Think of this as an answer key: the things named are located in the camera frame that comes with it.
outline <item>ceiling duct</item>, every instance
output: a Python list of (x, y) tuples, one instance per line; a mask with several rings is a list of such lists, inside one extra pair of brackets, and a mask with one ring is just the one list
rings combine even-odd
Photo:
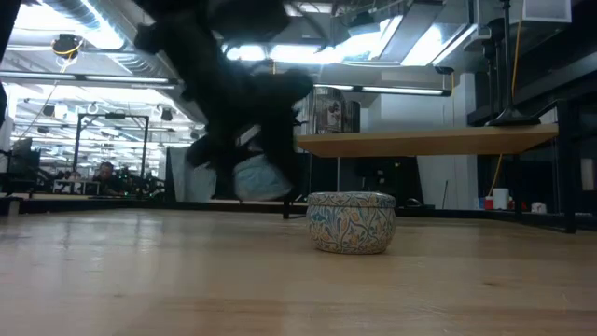
[(402, 62), (429, 30), (444, 8), (443, 0), (414, 0), (380, 57), (381, 61)]
[[(110, 21), (110, 25), (117, 34), (122, 35), (118, 22), (111, 20), (111, 16), (105, 12), (108, 9), (107, 7), (111, 6), (109, 2), (103, 1), (101, 6), (96, 0), (45, 0), (44, 3), (65, 18), (77, 21), (92, 31), (103, 29), (102, 21)], [(132, 38), (132, 36), (122, 37), (129, 41)], [(128, 43), (124, 43), (121, 49), (109, 50), (112, 52), (108, 57), (121, 64), (135, 76), (170, 77), (172, 75), (172, 73), (165, 72), (163, 66), (160, 66), (157, 62), (148, 60), (145, 55), (130, 52), (118, 55), (118, 52), (124, 51), (127, 45)]]

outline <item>black stand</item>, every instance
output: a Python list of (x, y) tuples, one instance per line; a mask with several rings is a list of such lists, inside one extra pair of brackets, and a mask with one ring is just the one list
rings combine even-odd
[(483, 56), (487, 59), (487, 65), (489, 67), (487, 75), (489, 78), (489, 116), (490, 120), (495, 119), (495, 97), (494, 94), (494, 78), (493, 69), (495, 68), (495, 44), (492, 40), (483, 42)]
[(504, 3), (504, 38), (506, 40), (506, 109), (494, 120), (488, 123), (489, 126), (516, 126), (516, 125), (536, 125), (539, 120), (533, 116), (524, 116), (519, 110), (514, 107), (512, 99), (512, 41), (510, 37), (510, 0), (500, 0)]

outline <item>yellow cable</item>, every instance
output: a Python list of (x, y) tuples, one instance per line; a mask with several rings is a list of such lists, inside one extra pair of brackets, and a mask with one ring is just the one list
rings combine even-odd
[(514, 97), (514, 90), (516, 89), (516, 75), (519, 70), (519, 52), (521, 52), (521, 26), (522, 16), (519, 20), (519, 27), (516, 32), (516, 51), (514, 52), (514, 72), (512, 73), (512, 97)]
[[(518, 74), (519, 70), (519, 56), (521, 52), (521, 27), (522, 27), (522, 15), (521, 19), (519, 20), (518, 29), (516, 32), (516, 51), (514, 51), (514, 71), (512, 73), (512, 99), (514, 99), (514, 90), (516, 88), (516, 75)], [(489, 194), (487, 196), (492, 196), (493, 189), (495, 188), (495, 183), (497, 183), (497, 177), (499, 176), (500, 170), (502, 169), (502, 159), (504, 158), (504, 154), (500, 154), (500, 159), (497, 161), (497, 168), (495, 168), (495, 175), (493, 176), (492, 187), (489, 189)]]
[(68, 54), (74, 53), (75, 51), (78, 51), (81, 48), (81, 46), (83, 45), (83, 40), (81, 39), (81, 42), (79, 42), (78, 46), (76, 46), (76, 47), (74, 47), (74, 48), (72, 48), (72, 49), (70, 49), (68, 51), (56, 51), (54, 49), (54, 44), (55, 43), (56, 43), (56, 41), (52, 41), (52, 43), (51, 43), (52, 51), (54, 51), (55, 54), (57, 54), (57, 55), (68, 55)]

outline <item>metal frame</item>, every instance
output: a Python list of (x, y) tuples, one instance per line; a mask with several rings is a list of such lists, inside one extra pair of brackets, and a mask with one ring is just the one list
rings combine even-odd
[[(76, 123), (76, 140), (75, 140), (75, 155), (73, 158), (73, 172), (76, 172), (76, 165), (78, 164), (78, 148), (81, 144), (81, 132), (83, 131), (83, 119), (86, 117), (98, 118), (108, 117), (110, 114), (90, 114), (82, 113), (78, 115), (78, 122)], [(143, 138), (143, 156), (141, 158), (141, 177), (145, 176), (146, 172), (146, 154), (147, 154), (147, 138), (149, 136), (149, 117), (148, 116), (124, 116), (124, 118), (140, 118), (146, 121), (145, 133)]]

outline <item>white wall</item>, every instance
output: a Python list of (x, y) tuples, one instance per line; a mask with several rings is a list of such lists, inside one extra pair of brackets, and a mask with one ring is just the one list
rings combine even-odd
[[(452, 97), (381, 95), (368, 110), (368, 125), (363, 132), (463, 128), (466, 114), (474, 110), (475, 77), (463, 74)], [(445, 208), (474, 208), (478, 193), (477, 156), (422, 156), (418, 163), (426, 204), (442, 208), (448, 181)]]

